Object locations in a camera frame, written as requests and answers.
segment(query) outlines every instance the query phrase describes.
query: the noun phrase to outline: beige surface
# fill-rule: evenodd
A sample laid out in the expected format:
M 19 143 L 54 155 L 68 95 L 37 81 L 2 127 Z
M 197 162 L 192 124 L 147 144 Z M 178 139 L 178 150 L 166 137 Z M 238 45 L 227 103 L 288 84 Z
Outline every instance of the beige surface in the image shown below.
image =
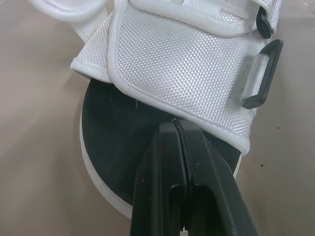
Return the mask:
M 25 1 L 3 2 L 0 235 L 127 236 L 129 220 L 97 192 L 80 151 L 88 81 L 69 65 L 83 43 L 67 24 Z M 237 176 L 261 236 L 314 235 L 314 6 L 285 1 L 281 60 Z

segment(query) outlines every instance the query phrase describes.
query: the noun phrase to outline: black clamp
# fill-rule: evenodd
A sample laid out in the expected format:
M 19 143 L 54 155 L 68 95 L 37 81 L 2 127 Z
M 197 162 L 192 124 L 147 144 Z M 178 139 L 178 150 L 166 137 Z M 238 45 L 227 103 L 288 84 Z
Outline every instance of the black clamp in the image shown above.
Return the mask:
M 246 109 L 253 109 L 261 106 L 267 99 L 269 88 L 274 77 L 276 67 L 278 64 L 279 56 L 282 50 L 283 41 L 276 39 L 267 44 L 259 54 L 266 54 L 269 56 L 269 60 L 266 66 L 265 73 L 263 75 L 259 91 L 257 95 L 248 97 L 243 103 L 243 107 Z
M 137 170 L 130 236 L 257 236 L 228 164 L 186 120 L 159 125 Z
M 273 33 L 271 25 L 269 21 L 267 20 L 266 16 L 267 16 L 266 10 L 263 7 L 259 7 L 257 17 L 256 17 L 256 25 L 257 25 L 259 34 L 264 39 L 271 38 L 271 34 Z

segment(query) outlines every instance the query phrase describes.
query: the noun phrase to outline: textured fabric strap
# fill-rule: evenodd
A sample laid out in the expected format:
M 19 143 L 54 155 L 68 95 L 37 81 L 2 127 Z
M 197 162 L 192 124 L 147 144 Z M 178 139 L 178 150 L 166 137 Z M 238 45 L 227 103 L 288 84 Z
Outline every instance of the textured fabric strap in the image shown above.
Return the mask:
M 267 13 L 267 19 L 276 31 L 279 18 L 279 8 L 282 0 L 225 0 L 222 10 L 244 19 L 256 19 L 259 7 Z
M 222 37 L 236 37 L 256 29 L 255 21 L 221 11 L 222 0 L 131 0 L 138 9 L 195 26 Z
M 38 10 L 61 21 L 84 21 L 99 11 L 106 0 L 29 0 Z

